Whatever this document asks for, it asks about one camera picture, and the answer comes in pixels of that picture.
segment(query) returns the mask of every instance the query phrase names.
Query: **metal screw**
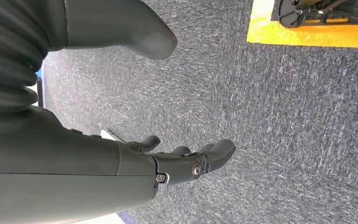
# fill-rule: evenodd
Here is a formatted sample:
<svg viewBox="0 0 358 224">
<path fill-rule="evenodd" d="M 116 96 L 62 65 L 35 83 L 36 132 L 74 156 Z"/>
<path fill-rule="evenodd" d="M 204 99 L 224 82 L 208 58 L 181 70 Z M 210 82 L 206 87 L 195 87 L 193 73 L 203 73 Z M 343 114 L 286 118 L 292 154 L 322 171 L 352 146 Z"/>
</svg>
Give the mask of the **metal screw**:
<svg viewBox="0 0 358 224">
<path fill-rule="evenodd" d="M 192 175 L 194 178 L 198 178 L 201 175 L 201 166 L 197 163 L 193 166 Z"/>
<path fill-rule="evenodd" d="M 164 174 L 157 174 L 156 175 L 156 181 L 159 182 L 159 183 L 164 183 L 165 175 Z"/>
</svg>

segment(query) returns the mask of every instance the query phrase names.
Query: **robotic arm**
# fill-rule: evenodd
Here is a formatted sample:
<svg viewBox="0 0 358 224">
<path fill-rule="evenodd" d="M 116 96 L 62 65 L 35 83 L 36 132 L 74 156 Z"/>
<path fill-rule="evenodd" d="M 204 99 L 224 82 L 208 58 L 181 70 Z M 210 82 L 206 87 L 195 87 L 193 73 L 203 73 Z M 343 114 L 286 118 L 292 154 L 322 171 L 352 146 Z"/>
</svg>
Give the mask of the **robotic arm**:
<svg viewBox="0 0 358 224">
<path fill-rule="evenodd" d="M 30 106 L 37 96 L 26 86 L 49 51 L 122 45 L 161 60 L 176 44 L 138 0 L 0 0 L 0 224 L 67 224 L 129 209 L 230 159 L 230 140 L 154 154 L 156 136 L 87 136 Z"/>
</svg>

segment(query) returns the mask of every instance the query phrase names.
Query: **gray carpet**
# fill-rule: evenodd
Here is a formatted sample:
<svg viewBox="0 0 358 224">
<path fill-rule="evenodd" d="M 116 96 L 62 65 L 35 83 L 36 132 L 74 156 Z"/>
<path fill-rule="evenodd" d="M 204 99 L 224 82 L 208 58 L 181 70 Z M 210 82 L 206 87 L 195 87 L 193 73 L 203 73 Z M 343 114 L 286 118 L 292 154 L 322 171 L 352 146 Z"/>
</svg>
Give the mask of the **gray carpet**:
<svg viewBox="0 0 358 224">
<path fill-rule="evenodd" d="M 139 224 L 358 223 L 358 49 L 246 43 L 250 0 L 147 0 L 179 39 L 152 61 L 120 48 L 45 61 L 66 127 L 159 136 L 160 151 L 238 146 L 221 170 L 162 188 Z"/>
</svg>

